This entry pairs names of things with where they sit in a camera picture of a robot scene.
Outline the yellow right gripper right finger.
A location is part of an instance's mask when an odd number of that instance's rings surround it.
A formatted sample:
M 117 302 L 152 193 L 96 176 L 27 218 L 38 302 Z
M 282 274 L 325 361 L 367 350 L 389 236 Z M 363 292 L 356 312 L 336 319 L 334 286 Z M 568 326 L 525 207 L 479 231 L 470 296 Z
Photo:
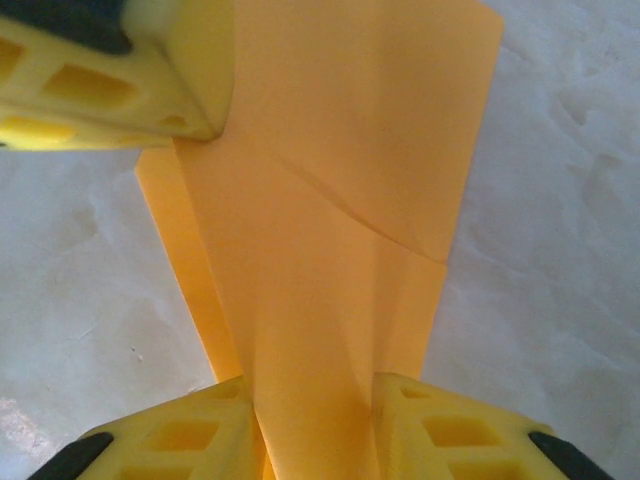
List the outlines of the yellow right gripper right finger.
M 394 373 L 372 407 L 384 479 L 592 479 L 595 463 L 547 425 Z

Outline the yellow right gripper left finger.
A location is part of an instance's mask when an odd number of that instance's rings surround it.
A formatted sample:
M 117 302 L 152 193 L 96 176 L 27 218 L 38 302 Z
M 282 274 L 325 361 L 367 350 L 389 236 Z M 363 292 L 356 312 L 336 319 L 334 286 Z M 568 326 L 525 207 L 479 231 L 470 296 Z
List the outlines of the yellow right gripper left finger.
M 260 479 L 263 439 L 240 376 L 100 425 L 49 460 L 51 479 Z

